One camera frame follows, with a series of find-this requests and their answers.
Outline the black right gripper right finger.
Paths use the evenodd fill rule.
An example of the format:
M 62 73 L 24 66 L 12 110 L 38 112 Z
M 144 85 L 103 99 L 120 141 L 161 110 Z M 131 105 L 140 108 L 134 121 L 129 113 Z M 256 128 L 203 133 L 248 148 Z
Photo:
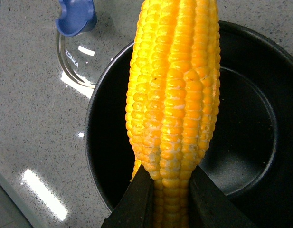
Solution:
M 197 166 L 189 180 L 190 228 L 256 228 Z

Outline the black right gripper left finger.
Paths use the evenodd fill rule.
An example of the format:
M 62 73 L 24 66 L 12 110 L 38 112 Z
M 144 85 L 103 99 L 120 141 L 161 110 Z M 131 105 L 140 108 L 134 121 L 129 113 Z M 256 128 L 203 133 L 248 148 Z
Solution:
M 153 180 L 141 166 L 121 201 L 101 225 L 103 228 L 151 228 Z

